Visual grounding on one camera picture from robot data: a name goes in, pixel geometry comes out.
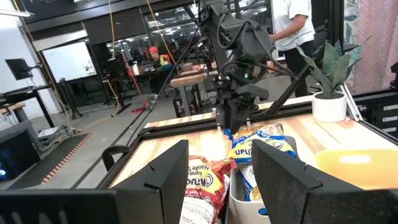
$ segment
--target wooden table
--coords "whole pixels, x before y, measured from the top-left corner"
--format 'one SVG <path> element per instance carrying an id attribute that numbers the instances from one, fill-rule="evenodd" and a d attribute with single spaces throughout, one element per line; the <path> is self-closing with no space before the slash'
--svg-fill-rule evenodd
<path id="1" fill-rule="evenodd" d="M 25 102 L 19 102 L 19 103 L 16 103 L 14 105 L 8 106 L 8 110 L 9 111 L 15 111 L 15 110 L 18 110 L 20 108 L 23 108 L 25 105 L 26 105 Z M 7 112 L 7 109 L 3 108 L 3 109 L 0 109 L 0 113 L 4 115 L 4 114 L 6 114 L 8 112 Z"/>
<path id="2" fill-rule="evenodd" d="M 209 72 L 209 74 L 214 75 L 214 74 L 218 74 L 218 72 L 212 71 L 212 72 Z M 191 115 L 190 104 L 189 104 L 188 98 L 187 98 L 186 87 L 203 83 L 206 77 L 207 77 L 207 72 L 204 72 L 201 74 L 192 75 L 192 76 L 188 76 L 188 77 L 173 78 L 170 81 L 171 86 L 174 88 L 178 88 L 178 90 L 181 94 L 181 100 L 182 100 L 182 105 L 184 107 L 185 114 Z"/>
<path id="3" fill-rule="evenodd" d="M 310 101 L 311 96 L 289 99 L 285 105 Z M 261 109 L 269 108 L 272 103 L 260 105 Z M 146 127 L 167 126 L 200 119 L 214 117 L 214 113 L 198 114 L 185 118 L 171 119 L 149 123 Z M 315 154 L 324 150 L 337 149 L 398 149 L 398 146 L 372 132 L 362 124 L 346 118 L 338 123 L 320 123 L 312 118 L 311 114 L 291 116 L 272 121 L 252 124 L 252 129 L 260 128 L 265 124 L 280 123 L 284 133 L 295 138 L 300 159 L 311 166 L 317 167 Z M 189 140 L 189 153 L 191 156 L 200 155 L 208 160 L 224 159 L 231 150 L 231 141 L 217 129 L 197 133 L 182 134 L 178 136 L 151 139 L 141 142 L 135 153 L 130 157 L 111 186 L 116 185 L 125 178 L 133 175 L 143 168 L 148 162 L 162 154 L 169 147 L 181 139 Z M 237 223 L 234 217 L 233 205 L 230 208 L 230 223 Z"/>

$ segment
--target whiteboard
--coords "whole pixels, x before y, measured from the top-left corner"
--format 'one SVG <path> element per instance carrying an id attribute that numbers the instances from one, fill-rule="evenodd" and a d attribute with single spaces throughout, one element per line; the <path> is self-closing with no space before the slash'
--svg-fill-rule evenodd
<path id="1" fill-rule="evenodd" d="M 58 83 L 96 75 L 93 62 L 85 42 L 44 50 L 44 57 Z"/>

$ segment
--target black panel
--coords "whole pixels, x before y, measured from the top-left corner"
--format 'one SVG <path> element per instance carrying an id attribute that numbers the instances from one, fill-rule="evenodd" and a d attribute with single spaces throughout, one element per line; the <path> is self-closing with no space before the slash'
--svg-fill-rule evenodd
<path id="1" fill-rule="evenodd" d="M 49 1 L 69 1 L 69 0 L 49 0 Z M 163 0 L 149 0 L 150 3 L 159 2 Z M 119 12 L 126 9 L 131 9 L 134 7 L 139 7 L 146 4 L 146 0 L 127 0 L 118 1 L 112 3 L 112 12 Z M 105 16 L 109 14 L 109 6 L 98 6 L 92 9 L 87 9 L 84 11 L 78 11 L 64 16 L 58 16 L 53 19 L 46 19 L 39 22 L 33 22 L 28 24 L 28 28 L 31 32 L 38 31 L 42 29 L 48 29 L 51 27 L 62 26 L 69 23 L 74 23 L 78 21 L 84 21 L 87 19 L 92 19 L 98 16 Z"/>
<path id="2" fill-rule="evenodd" d="M 152 10 L 155 11 L 163 11 L 163 10 L 167 10 L 167 9 L 173 9 L 179 6 L 184 6 L 187 4 L 193 4 L 192 0 L 173 0 L 173 1 L 161 1 L 161 2 L 157 2 L 157 3 L 153 3 L 151 4 L 151 8 Z M 142 13 L 146 14 L 146 13 L 150 13 L 150 10 L 147 6 L 147 4 L 143 5 L 141 7 L 142 9 Z"/>
<path id="3" fill-rule="evenodd" d="M 91 45 L 112 41 L 110 16 L 100 16 L 84 21 Z M 115 40 L 145 34 L 144 21 L 139 8 L 113 14 Z"/>
<path id="4" fill-rule="evenodd" d="M 311 0 L 312 24 L 314 28 L 325 25 L 329 19 L 329 2 L 332 0 Z"/>
<path id="5" fill-rule="evenodd" d="M 68 34 L 76 31 L 84 30 L 81 22 L 75 22 L 64 26 L 53 27 L 45 30 L 39 30 L 32 33 L 34 40 L 40 40 L 48 37 L 55 37 L 62 34 Z"/>
<path id="6" fill-rule="evenodd" d="M 104 6 L 108 3 L 108 0 L 82 0 L 81 2 L 74 2 L 74 0 L 17 0 L 17 3 L 20 8 L 25 6 L 27 11 L 35 14 L 35 16 L 25 19 L 26 23 L 33 23 Z"/>

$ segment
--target pink curtain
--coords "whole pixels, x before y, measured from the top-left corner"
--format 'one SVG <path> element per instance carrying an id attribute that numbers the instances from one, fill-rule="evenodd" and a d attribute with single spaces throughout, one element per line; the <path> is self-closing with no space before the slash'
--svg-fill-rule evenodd
<path id="1" fill-rule="evenodd" d="M 398 62 L 398 0 L 362 0 L 358 19 L 358 44 L 364 46 L 355 66 L 357 92 L 389 86 L 395 76 L 391 65 Z"/>

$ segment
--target white bin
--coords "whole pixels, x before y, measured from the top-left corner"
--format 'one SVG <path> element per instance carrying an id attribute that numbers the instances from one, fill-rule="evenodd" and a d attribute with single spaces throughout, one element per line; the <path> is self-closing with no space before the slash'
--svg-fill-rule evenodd
<path id="1" fill-rule="evenodd" d="M 245 190 L 241 179 L 236 174 L 237 171 L 237 169 L 231 171 L 229 199 L 232 200 L 234 204 L 240 224 L 270 224 L 271 222 L 267 215 L 259 214 L 259 210 L 265 208 L 262 200 L 256 202 L 244 201 Z"/>

